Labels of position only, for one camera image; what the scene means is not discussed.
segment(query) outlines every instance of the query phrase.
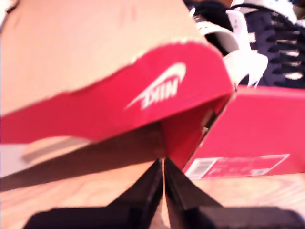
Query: sneaker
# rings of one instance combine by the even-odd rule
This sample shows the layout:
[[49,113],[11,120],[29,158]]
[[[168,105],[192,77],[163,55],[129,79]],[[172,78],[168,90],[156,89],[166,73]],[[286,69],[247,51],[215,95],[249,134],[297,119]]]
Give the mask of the sneaker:
[[305,28],[285,0],[234,0],[246,18],[252,50],[268,57],[259,85],[305,88]]
[[[248,86],[257,85],[267,68],[268,59],[251,50],[244,15],[236,10],[228,10],[219,2],[185,3],[201,35],[224,56],[233,85],[238,86],[241,82],[246,82]],[[236,23],[240,29],[234,32]]]

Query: white swoosh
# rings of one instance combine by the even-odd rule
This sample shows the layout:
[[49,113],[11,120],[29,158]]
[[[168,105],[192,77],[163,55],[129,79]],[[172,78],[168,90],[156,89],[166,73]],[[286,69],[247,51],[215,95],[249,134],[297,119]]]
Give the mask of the white swoosh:
[[182,82],[184,76],[186,73],[186,65],[183,62],[178,62],[173,64],[172,66],[170,66],[165,72],[163,72],[159,78],[157,78],[152,84],[150,84],[141,94],[139,94],[134,100],[132,100],[127,106],[130,107],[131,105],[133,105],[135,102],[139,101],[140,99],[144,98],[146,96],[146,94],[153,89],[154,87],[156,87],[157,85],[159,85],[160,83],[162,83],[163,81],[165,81],[166,79],[172,77],[173,75],[177,75],[179,77],[180,82]]

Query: wooden surface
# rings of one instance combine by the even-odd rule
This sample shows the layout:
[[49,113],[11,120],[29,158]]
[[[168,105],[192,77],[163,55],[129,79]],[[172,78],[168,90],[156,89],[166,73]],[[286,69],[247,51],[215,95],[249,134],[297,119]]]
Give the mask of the wooden surface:
[[[164,155],[157,129],[148,126],[1,179],[1,228],[20,229],[32,214],[53,207],[109,204]],[[194,183],[224,206],[280,206],[305,216],[305,175]],[[170,228],[164,198],[151,228]]]

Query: red shoebox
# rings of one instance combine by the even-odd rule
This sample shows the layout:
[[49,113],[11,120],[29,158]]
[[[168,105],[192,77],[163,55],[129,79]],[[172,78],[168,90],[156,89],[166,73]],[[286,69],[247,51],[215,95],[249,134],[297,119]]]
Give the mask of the red shoebox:
[[169,157],[190,179],[305,172],[304,105],[304,90],[240,87],[164,121]]
[[1,33],[1,177],[232,91],[182,1],[20,0]]

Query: cardboard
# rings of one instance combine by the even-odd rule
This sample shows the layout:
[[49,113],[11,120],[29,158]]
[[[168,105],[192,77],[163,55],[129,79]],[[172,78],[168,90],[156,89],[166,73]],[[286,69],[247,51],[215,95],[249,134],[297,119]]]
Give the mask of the cardboard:
[[20,0],[0,38],[2,177],[233,91],[178,0]]

